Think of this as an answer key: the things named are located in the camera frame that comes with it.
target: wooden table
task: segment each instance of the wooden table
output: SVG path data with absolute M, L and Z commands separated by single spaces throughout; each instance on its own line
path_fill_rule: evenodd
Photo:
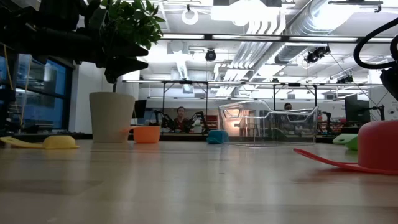
M 398 177 L 292 152 L 204 142 L 0 149 L 0 221 L 11 223 L 397 223 Z M 355 161 L 344 147 L 304 147 Z

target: yellow object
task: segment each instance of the yellow object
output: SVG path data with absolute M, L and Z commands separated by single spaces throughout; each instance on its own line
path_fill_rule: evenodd
M 71 136 L 49 136 L 44 139 L 43 144 L 29 143 L 18 140 L 13 137 L 1 137 L 5 143 L 8 143 L 17 147 L 26 147 L 31 149 L 77 149 L 79 146 L 76 145 L 75 139 Z

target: security camera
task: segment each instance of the security camera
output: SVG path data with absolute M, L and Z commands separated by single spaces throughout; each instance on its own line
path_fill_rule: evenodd
M 208 49 L 205 58 L 208 62 L 216 60 L 216 52 L 214 52 L 214 49 Z

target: person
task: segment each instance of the person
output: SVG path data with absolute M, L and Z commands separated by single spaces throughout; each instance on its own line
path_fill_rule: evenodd
M 292 107 L 292 105 L 290 103 L 285 103 L 284 109 L 285 110 L 292 110 L 293 107 Z
M 185 108 L 183 106 L 180 106 L 177 109 L 177 117 L 174 119 L 175 129 L 184 131 L 187 122 L 188 119 L 185 118 Z

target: transparent container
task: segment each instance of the transparent container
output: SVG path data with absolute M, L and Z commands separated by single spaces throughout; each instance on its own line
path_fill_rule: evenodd
M 263 100 L 218 107 L 220 128 L 229 144 L 251 147 L 309 145 L 315 143 L 318 107 L 274 111 Z

